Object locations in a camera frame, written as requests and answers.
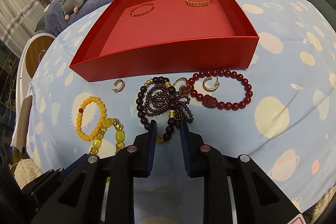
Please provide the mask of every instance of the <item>red beaded bracelet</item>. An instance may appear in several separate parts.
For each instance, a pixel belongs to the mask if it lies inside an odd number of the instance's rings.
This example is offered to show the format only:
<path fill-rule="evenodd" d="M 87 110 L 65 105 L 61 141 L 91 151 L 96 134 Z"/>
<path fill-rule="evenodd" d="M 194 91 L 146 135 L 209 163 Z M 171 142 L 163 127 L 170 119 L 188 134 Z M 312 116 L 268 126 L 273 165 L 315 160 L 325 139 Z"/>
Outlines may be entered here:
<path fill-rule="evenodd" d="M 246 93 L 245 93 L 245 98 L 240 101 L 239 103 L 224 103 L 224 102 L 218 102 L 217 99 L 215 97 L 212 97 L 208 94 L 203 95 L 202 93 L 198 93 L 197 90 L 192 89 L 190 91 L 190 96 L 191 97 L 196 97 L 197 101 L 202 101 L 202 105 L 204 105 L 207 108 L 215 108 L 217 107 L 218 109 L 226 109 L 226 110 L 238 110 L 238 109 L 243 109 L 246 107 L 246 105 L 248 105 L 249 103 L 251 103 L 251 97 L 253 95 L 252 92 L 252 86 L 248 83 L 248 79 L 244 78 L 244 76 L 242 74 L 238 74 L 236 71 L 230 71 L 230 70 L 201 70 L 199 73 L 194 73 L 192 78 L 189 78 L 188 80 L 188 85 L 193 86 L 195 84 L 195 81 L 197 81 L 199 78 L 204 78 L 204 77 L 210 77 L 210 76 L 225 76 L 225 77 L 231 77 L 231 78 L 235 78 L 238 81 L 241 82 L 241 84 L 244 87 Z"/>

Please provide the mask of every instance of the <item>yellow beaded bracelet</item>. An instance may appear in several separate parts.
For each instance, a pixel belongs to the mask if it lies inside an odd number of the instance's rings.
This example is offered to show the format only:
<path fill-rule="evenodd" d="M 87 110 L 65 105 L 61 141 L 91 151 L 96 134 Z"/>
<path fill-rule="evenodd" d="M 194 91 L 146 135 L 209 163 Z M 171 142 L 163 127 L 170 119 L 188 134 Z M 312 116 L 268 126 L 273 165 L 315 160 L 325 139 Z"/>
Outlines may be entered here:
<path fill-rule="evenodd" d="M 97 105 L 100 108 L 100 119 L 97 123 L 96 128 L 91 132 L 90 135 L 86 135 L 82 132 L 82 117 L 85 107 L 90 104 L 91 102 L 97 103 Z M 78 110 L 77 114 L 77 122 L 76 122 L 76 130 L 77 134 L 85 141 L 92 141 L 93 145 L 90 149 L 91 155 L 96 155 L 98 153 L 98 148 L 101 146 L 101 139 L 104 137 L 104 133 L 106 132 L 107 128 L 110 126 L 114 126 L 116 129 L 115 132 L 115 140 L 116 143 L 116 151 L 117 154 L 120 149 L 123 149 L 125 147 L 123 141 L 125 139 L 125 133 L 122 130 L 124 126 L 119 122 L 117 118 L 106 118 L 106 107 L 103 104 L 103 102 L 98 97 L 90 96 L 88 99 L 83 101 L 83 104 L 81 104 L 80 109 Z"/>

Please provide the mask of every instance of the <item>gold bracelet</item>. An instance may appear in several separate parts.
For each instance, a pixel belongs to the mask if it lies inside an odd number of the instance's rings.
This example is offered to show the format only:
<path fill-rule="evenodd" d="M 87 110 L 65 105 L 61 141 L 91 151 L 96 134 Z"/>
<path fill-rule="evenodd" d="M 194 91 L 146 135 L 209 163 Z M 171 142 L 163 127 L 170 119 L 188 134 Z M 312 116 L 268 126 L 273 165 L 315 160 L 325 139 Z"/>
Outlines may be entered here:
<path fill-rule="evenodd" d="M 98 107 L 100 108 L 100 119 L 97 123 L 97 127 L 91 132 L 90 135 L 86 135 L 82 132 L 82 117 L 85 107 L 90 104 L 91 102 L 97 103 Z M 116 151 L 117 154 L 119 150 L 125 147 L 123 141 L 125 139 L 125 133 L 122 130 L 124 126 L 119 122 L 117 118 L 106 118 L 106 107 L 103 102 L 98 97 L 90 96 L 88 99 L 83 101 L 81 104 L 80 109 L 78 110 L 77 114 L 77 122 L 76 122 L 76 130 L 79 137 L 81 137 L 85 141 L 93 141 L 93 145 L 90 149 L 90 155 L 96 155 L 98 153 L 98 148 L 101 146 L 101 139 L 104 137 L 104 133 L 107 131 L 107 128 L 110 126 L 114 126 L 116 129 L 115 132 L 115 140 L 116 143 Z"/>
<path fill-rule="evenodd" d="M 190 0 L 185 0 L 185 1 L 189 6 L 192 6 L 192 7 L 201 7 L 201 6 L 209 5 L 208 1 L 203 1 L 203 2 L 191 2 Z"/>
<path fill-rule="evenodd" d="M 140 8 L 140 7 L 143 7 L 143 6 L 146 6 L 146 5 L 153 6 L 153 7 L 152 7 L 150 10 L 148 10 L 148 11 L 146 11 L 146 12 L 144 12 L 144 13 L 137 14 L 137 15 L 133 15 L 133 12 L 134 12 L 136 9 L 138 9 L 138 8 Z M 155 5 L 154 5 L 154 4 L 152 4 L 152 3 L 145 3 L 145 4 L 141 4 L 141 5 L 139 5 L 139 6 L 135 7 L 135 8 L 133 8 L 130 14 L 131 14 L 131 16 L 133 16 L 133 17 L 141 17 L 141 16 L 144 16 L 144 15 L 149 14 L 151 11 L 154 10 L 154 8 L 155 8 Z"/>

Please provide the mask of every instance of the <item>wooden round panel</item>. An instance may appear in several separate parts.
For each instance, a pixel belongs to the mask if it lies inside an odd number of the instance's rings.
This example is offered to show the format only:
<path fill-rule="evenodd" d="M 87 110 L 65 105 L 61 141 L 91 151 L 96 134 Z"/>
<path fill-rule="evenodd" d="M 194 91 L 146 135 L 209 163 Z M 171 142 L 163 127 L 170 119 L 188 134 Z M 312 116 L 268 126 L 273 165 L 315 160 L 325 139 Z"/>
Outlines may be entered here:
<path fill-rule="evenodd" d="M 53 41 L 54 38 L 52 37 L 42 36 L 36 38 L 30 44 L 26 54 L 26 68 L 31 78 L 33 78 L 37 67 Z"/>

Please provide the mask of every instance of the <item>red tray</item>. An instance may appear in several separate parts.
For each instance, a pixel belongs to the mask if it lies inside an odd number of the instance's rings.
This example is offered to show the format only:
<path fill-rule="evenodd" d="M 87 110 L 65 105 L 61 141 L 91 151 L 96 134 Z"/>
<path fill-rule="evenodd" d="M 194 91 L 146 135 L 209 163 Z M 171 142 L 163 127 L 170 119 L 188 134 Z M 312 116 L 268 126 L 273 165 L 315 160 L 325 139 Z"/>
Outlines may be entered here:
<path fill-rule="evenodd" d="M 144 3 L 155 8 L 132 17 L 131 10 Z M 134 14 L 150 8 L 141 7 Z M 258 40 L 235 0 L 213 0 L 204 7 L 188 6 L 185 0 L 114 0 L 86 35 L 70 68 L 89 82 L 248 68 Z"/>

